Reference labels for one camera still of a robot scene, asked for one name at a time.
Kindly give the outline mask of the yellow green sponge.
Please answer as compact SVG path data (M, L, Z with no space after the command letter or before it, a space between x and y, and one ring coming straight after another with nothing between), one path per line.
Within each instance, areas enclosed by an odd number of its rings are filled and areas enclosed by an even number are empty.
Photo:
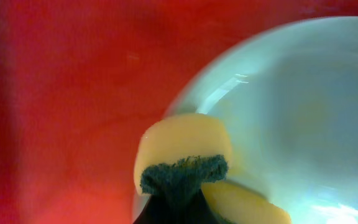
M134 164L139 195L163 197L182 208L201 189L220 223L290 224L269 202L261 181L232 149L222 121L205 114L167 117L143 134Z

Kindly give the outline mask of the pale green plate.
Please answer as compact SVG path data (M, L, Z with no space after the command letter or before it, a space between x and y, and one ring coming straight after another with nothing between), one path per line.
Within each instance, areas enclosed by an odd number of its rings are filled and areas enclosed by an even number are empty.
M358 17L294 22L208 65L167 110L224 122L227 181L293 223L358 223Z

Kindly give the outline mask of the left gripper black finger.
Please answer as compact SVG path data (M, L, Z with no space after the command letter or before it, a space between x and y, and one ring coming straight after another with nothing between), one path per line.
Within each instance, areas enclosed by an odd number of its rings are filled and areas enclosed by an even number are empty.
M220 224L201 191L182 208L174 208L160 196L151 196L133 224Z

